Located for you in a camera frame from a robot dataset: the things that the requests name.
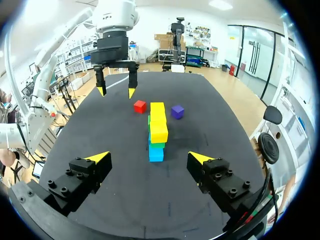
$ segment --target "chair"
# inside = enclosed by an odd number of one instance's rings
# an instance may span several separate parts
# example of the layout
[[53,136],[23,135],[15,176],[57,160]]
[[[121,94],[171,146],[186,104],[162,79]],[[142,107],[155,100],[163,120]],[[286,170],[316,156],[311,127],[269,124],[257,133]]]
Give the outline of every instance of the chair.
[[5,176],[5,170],[6,166],[0,162],[0,181],[2,181],[2,178]]
[[[19,180],[20,182],[20,178],[18,176],[18,172],[23,168],[22,166],[19,166],[18,167],[18,161],[16,162],[15,164],[15,168],[13,169],[12,167],[10,167],[10,169],[12,170],[13,172],[13,175],[14,175],[14,184],[17,183],[17,179]],[[5,176],[5,171],[6,171],[6,166],[3,165],[1,162],[0,162],[0,180],[2,181],[2,178]]]
[[[281,112],[274,106],[268,106],[264,112],[263,119],[272,123],[279,125],[282,122],[282,114]],[[279,159],[279,148],[275,141],[275,139],[268,133],[262,132],[258,137],[258,146],[259,150],[264,159],[264,164],[262,169],[265,168],[266,163],[275,164]]]

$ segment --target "cardboard box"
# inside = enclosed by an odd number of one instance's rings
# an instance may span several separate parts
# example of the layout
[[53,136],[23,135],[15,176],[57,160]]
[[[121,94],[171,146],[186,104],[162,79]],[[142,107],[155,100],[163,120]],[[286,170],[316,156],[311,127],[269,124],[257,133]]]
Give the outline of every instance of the cardboard box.
[[[174,43],[173,41],[168,41],[168,40],[161,40],[160,41],[160,49],[174,49]],[[186,50],[186,42],[181,42],[181,50],[185,51]]]
[[[160,40],[160,41],[168,41],[168,40],[172,40],[173,41],[174,39],[174,34],[172,32],[170,33],[167,33],[167,34],[155,34],[154,35],[154,40]],[[185,38],[184,36],[182,35],[181,36],[181,42],[184,42],[185,41]]]
[[195,45],[195,46],[198,46],[198,47],[201,47],[201,46],[203,46],[204,44],[203,44],[202,42],[196,41],[196,42],[194,43],[194,45]]

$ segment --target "cyan block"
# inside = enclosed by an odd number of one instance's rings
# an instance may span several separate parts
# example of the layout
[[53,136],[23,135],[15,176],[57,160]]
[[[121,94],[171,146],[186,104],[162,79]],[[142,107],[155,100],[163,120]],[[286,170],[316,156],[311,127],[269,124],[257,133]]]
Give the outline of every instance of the cyan block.
[[164,149],[154,148],[149,145],[149,162],[163,162],[164,161]]
[[166,146],[166,143],[151,143],[151,134],[149,132],[149,146],[151,146],[154,149],[164,149]]

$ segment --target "white wall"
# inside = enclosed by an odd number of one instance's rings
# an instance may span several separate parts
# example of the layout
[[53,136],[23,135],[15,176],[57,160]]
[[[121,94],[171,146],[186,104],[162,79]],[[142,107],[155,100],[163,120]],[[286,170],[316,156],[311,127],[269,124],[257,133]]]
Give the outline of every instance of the white wall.
[[203,24],[211,29],[211,45],[218,48],[219,63],[224,63],[228,47],[226,44],[228,37],[226,20],[212,14],[184,8],[137,7],[137,11],[140,14],[140,21],[127,35],[129,41],[139,44],[140,57],[148,57],[159,48],[160,44],[158,40],[155,40],[155,34],[170,32],[171,24],[177,22],[176,18],[183,17],[186,22]]
[[232,20],[228,20],[227,24],[228,25],[245,25],[245,26],[259,27],[259,28],[275,31],[275,32],[283,34],[283,35],[285,34],[283,25],[277,25],[277,24],[269,23],[269,22],[265,22],[265,21],[248,20],[248,19],[232,19]]

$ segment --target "white ceiling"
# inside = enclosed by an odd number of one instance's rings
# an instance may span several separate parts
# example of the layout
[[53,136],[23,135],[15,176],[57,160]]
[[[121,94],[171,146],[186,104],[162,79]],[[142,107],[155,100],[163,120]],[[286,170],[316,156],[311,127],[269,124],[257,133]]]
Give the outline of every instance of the white ceiling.
[[[94,8],[97,0],[34,0],[45,5],[47,9],[29,7],[29,15],[37,16],[38,22],[28,24],[26,12],[15,21],[11,40],[11,55],[15,56],[14,65],[18,66],[27,58],[37,54],[35,48],[47,42],[53,31],[86,7]],[[57,8],[50,6],[58,2]],[[281,12],[268,0],[224,0],[233,6],[233,9],[221,11],[208,5],[210,0],[136,0],[138,7],[169,6],[176,8],[193,9],[232,20],[257,20],[272,24],[281,24]],[[4,71],[4,58],[0,58],[0,74]]]
[[[98,0],[74,0],[90,6],[97,6]],[[135,0],[137,7],[171,6],[176,8],[194,9],[210,13],[224,19],[258,20],[281,24],[280,10],[269,0],[224,0],[233,9],[221,11],[209,6],[211,0]]]

